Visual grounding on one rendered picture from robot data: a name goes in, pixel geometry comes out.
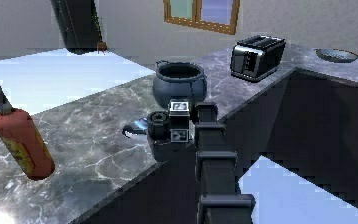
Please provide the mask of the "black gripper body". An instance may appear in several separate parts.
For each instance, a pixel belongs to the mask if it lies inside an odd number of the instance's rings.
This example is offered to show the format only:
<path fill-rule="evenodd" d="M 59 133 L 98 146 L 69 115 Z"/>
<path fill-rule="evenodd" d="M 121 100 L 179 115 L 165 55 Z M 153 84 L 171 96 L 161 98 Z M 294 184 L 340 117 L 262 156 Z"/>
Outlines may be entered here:
<path fill-rule="evenodd" d="M 147 116 L 147 140 L 156 161 L 163 162 L 169 158 L 171 136 L 167 111 L 155 111 Z"/>

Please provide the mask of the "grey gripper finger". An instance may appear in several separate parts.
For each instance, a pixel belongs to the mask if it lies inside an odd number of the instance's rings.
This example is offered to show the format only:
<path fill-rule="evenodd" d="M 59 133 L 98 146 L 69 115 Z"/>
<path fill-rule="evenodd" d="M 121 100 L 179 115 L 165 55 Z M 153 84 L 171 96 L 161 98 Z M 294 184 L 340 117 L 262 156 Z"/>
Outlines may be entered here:
<path fill-rule="evenodd" d="M 122 134 L 128 138 L 136 138 L 145 136 L 146 131 L 142 129 L 133 129 L 132 127 L 124 127 Z"/>
<path fill-rule="evenodd" d="M 136 119 L 131 123 L 131 126 L 134 129 L 144 130 L 147 128 L 147 118 L 143 117 L 143 118 Z"/>

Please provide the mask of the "dark blue pot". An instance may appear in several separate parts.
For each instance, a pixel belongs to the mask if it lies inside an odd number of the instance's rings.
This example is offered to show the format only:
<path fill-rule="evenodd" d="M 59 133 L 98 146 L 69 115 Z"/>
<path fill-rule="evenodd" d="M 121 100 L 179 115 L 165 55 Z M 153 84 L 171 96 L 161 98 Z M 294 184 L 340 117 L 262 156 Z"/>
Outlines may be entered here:
<path fill-rule="evenodd" d="M 157 61 L 152 93 L 164 109 L 171 99 L 188 99 L 195 104 L 206 98 L 207 77 L 201 66 L 191 62 Z"/>

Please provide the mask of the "dark marble topped kitchen counter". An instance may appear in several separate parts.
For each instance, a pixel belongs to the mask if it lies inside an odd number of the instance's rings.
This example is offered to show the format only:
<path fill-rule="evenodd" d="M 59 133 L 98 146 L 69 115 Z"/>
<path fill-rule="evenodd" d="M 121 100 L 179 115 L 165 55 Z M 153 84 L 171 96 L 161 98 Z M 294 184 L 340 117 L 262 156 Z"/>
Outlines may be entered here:
<path fill-rule="evenodd" d="M 230 57 L 225 49 L 196 61 L 207 75 L 207 98 L 220 115 L 295 67 L 358 82 L 358 60 L 326 62 L 293 44 L 286 46 L 278 70 L 259 83 L 230 76 Z M 84 212 L 154 166 L 147 142 L 121 133 L 126 123 L 156 109 L 151 87 L 145 76 L 34 115 L 56 163 L 45 180 L 28 179 L 0 139 L 0 224 L 77 224 Z"/>

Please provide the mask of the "red bottle with black neck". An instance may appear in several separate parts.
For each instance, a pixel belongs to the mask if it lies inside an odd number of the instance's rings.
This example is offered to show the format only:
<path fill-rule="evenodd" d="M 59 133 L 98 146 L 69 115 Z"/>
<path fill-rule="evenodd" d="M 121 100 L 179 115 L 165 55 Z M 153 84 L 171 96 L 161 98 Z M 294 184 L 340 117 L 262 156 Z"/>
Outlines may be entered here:
<path fill-rule="evenodd" d="M 29 179 L 43 180 L 54 172 L 54 160 L 32 117 L 14 108 L 1 86 L 0 139 Z"/>

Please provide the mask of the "black toaster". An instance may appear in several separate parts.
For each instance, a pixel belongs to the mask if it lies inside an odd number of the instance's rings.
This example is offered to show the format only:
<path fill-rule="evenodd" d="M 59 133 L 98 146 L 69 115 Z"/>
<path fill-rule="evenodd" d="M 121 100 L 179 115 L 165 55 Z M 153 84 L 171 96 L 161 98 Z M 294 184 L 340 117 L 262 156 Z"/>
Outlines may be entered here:
<path fill-rule="evenodd" d="M 277 70 L 285 46 L 283 38 L 265 35 L 238 41 L 232 49 L 231 75 L 249 82 L 260 82 Z"/>

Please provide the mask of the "wooden framed window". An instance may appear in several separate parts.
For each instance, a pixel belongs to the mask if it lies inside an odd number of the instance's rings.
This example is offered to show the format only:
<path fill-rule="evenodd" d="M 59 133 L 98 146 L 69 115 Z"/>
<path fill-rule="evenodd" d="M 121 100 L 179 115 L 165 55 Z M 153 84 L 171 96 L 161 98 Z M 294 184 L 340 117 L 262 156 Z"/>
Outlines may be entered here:
<path fill-rule="evenodd" d="M 236 33 L 240 0 L 163 0 L 166 23 L 213 31 Z"/>

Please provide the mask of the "grey plate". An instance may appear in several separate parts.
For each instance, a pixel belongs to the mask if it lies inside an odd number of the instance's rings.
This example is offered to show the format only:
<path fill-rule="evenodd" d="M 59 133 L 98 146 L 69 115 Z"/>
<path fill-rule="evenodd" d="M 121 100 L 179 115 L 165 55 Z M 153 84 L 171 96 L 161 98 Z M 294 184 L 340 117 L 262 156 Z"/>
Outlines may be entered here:
<path fill-rule="evenodd" d="M 358 59 L 358 55 L 340 49 L 316 49 L 316 55 L 325 61 L 333 63 L 352 63 Z"/>

